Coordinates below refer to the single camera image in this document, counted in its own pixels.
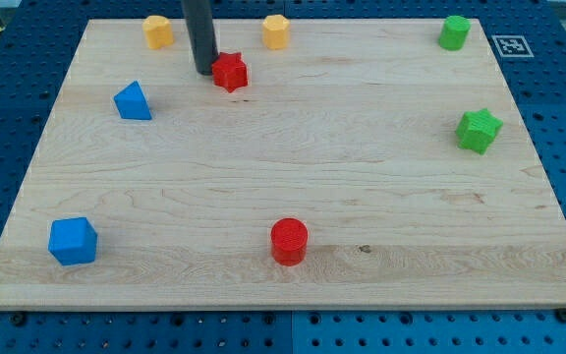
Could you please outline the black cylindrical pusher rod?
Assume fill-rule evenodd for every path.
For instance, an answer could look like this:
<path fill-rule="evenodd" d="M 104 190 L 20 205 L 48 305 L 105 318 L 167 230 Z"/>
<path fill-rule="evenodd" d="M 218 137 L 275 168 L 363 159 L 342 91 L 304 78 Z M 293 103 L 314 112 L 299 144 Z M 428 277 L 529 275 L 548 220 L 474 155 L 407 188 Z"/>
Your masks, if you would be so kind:
<path fill-rule="evenodd" d="M 211 76 L 218 49 L 210 1 L 182 0 L 181 5 L 196 70 L 203 76 Z"/>

